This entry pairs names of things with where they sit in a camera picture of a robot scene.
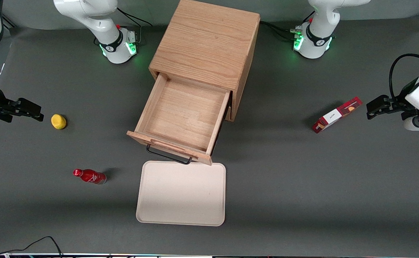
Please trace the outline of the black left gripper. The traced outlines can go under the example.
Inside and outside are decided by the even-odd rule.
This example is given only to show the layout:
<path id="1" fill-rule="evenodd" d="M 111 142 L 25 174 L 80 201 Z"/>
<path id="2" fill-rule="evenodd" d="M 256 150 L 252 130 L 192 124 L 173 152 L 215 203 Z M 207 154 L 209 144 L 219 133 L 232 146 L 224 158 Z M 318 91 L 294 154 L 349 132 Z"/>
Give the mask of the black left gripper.
<path id="1" fill-rule="evenodd" d="M 406 100 L 408 93 L 400 93 L 395 96 L 390 94 L 391 98 L 388 95 L 380 95 L 377 98 L 373 99 L 367 103 L 367 119 L 371 120 L 376 116 L 382 114 L 392 114 L 401 112 L 401 119 L 405 121 L 408 118 L 415 117 L 419 115 L 419 111 L 412 104 Z"/>

